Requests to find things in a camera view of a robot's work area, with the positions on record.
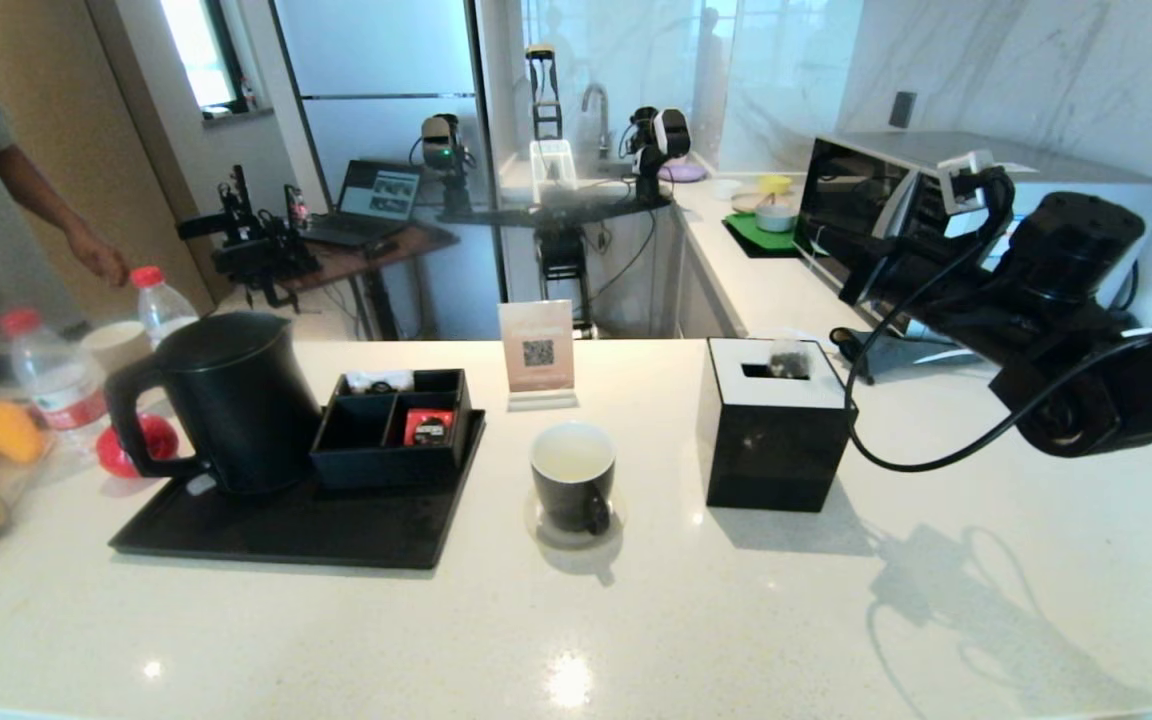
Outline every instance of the black organizer box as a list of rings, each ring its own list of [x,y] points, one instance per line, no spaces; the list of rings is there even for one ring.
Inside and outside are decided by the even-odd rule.
[[[420,486],[454,483],[470,430],[465,370],[416,370],[411,392],[365,395],[338,379],[310,456],[326,488]],[[407,410],[453,410],[440,445],[403,446]]]

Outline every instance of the laptop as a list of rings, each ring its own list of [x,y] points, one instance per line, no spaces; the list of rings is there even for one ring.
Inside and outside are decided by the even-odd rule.
[[[332,245],[371,245],[410,222],[419,190],[420,168],[349,160],[338,211],[314,218],[301,237]]]

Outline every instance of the cup handle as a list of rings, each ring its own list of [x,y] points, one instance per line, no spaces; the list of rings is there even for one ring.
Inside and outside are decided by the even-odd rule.
[[[590,521],[585,525],[591,535],[600,536],[612,528],[612,509],[607,506],[607,498],[602,497],[594,487],[594,495],[589,498]]]
[[[154,460],[141,432],[141,418],[136,414],[136,399],[151,387],[161,386],[162,370],[154,364],[150,355],[131,365],[119,370],[105,381],[105,404],[109,408],[109,420],[118,433],[119,445],[123,446],[132,464],[145,478],[175,478],[180,475],[205,473],[207,462],[197,455],[177,460]]]

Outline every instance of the kettle lid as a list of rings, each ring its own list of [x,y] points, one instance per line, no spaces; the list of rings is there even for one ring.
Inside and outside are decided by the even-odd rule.
[[[287,331],[291,320],[268,313],[212,314],[169,334],[156,350],[164,370],[207,370],[256,355]]]

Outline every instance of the white refrigerator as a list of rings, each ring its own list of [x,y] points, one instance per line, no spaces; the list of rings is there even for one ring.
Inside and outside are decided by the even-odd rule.
[[[468,177],[471,202],[476,209],[488,206],[494,168],[479,118],[483,82],[475,73],[471,3],[274,0],[288,69],[329,199],[338,199],[349,160],[407,164],[425,118],[454,113],[477,161]],[[411,159],[420,162],[419,147]],[[437,223],[442,200],[442,183],[426,179],[415,217]],[[485,225],[444,227],[460,243],[384,272],[399,332],[415,336],[424,324],[440,340],[494,340],[495,306],[502,300],[498,234]]]

